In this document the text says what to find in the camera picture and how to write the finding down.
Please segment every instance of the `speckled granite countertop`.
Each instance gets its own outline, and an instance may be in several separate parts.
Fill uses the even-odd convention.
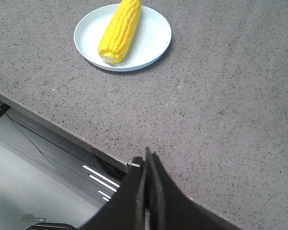
[[[243,229],[288,230],[288,0],[143,0],[163,57],[94,67],[73,32],[115,0],[0,0],[0,99],[123,168],[146,146],[196,202]]]

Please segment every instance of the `corn on the cob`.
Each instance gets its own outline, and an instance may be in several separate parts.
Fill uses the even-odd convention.
[[[118,63],[126,56],[141,13],[141,0],[122,0],[98,46],[98,53],[108,63]]]

